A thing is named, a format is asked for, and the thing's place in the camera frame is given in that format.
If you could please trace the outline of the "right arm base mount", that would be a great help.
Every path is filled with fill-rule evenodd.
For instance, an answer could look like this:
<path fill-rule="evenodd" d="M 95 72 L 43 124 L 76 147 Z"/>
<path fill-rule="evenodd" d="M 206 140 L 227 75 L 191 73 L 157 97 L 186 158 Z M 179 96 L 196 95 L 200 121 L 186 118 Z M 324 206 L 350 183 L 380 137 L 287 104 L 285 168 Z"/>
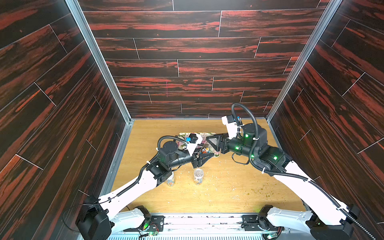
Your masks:
<path fill-rule="evenodd" d="M 264 240 L 276 240 L 285 228 L 273 226 L 267 219 L 268 211 L 272 207 L 265 205 L 256 215 L 242 215 L 241 228 L 245 231 L 262 231 Z"/>

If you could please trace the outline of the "clear plastic candy jar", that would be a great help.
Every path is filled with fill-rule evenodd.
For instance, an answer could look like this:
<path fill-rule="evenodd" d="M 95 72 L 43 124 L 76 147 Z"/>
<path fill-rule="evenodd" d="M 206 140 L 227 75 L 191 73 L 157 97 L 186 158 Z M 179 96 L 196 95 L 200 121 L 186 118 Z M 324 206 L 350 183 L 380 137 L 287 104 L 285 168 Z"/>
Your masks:
<path fill-rule="evenodd" d="M 201 153 L 202 154 L 210 154 L 211 153 L 211 150 L 210 150 L 210 144 L 209 143 L 205 143 L 202 148 L 201 148 Z"/>

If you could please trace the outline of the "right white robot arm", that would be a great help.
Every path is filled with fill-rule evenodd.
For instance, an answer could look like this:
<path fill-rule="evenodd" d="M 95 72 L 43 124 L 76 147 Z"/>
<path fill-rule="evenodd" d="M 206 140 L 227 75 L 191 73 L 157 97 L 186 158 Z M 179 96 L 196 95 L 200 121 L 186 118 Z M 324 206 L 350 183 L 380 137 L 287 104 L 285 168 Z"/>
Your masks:
<path fill-rule="evenodd" d="M 248 157 L 248 164 L 286 185 L 310 208 L 297 212 L 266 205 L 258 214 L 260 229 L 284 227 L 309 234 L 316 240 L 351 239 L 357 208 L 350 208 L 328 194 L 290 156 L 268 145 L 267 130 L 261 126 L 242 126 L 242 137 L 235 128 L 236 123 L 227 124 L 227 134 L 208 136 L 206 140 L 222 154 L 232 152 Z"/>

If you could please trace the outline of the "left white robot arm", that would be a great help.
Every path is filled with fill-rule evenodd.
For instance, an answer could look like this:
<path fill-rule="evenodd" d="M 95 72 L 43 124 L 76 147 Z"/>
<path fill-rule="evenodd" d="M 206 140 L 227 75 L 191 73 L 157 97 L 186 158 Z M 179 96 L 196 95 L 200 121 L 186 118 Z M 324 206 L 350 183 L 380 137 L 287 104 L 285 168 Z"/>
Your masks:
<path fill-rule="evenodd" d="M 122 221 L 117 219 L 117 214 L 144 193 L 166 182 L 178 167 L 191 163 L 194 168 L 199 168 L 215 155 L 200 153 L 196 145 L 190 143 L 187 143 L 187 147 L 192 147 L 192 150 L 180 150 L 176 141 L 176 137 L 170 136 L 169 141 L 158 144 L 157 154 L 132 181 L 101 197 L 90 195 L 84 200 L 76 220 L 83 239 L 106 240 L 114 232 L 144 228 L 150 219 L 145 207 L 139 206 L 129 211 L 128 218 Z"/>

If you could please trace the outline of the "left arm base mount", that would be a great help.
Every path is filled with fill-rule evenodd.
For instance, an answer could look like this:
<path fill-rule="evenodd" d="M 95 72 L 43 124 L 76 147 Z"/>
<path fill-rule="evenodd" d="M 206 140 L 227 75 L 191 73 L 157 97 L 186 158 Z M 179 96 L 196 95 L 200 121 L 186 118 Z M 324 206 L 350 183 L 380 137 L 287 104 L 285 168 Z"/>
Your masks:
<path fill-rule="evenodd" d="M 139 240 L 145 237 L 157 236 L 164 230 L 165 216 L 153 216 L 144 206 L 138 206 L 136 209 L 144 214 L 144 221 L 136 228 L 139 233 Z"/>

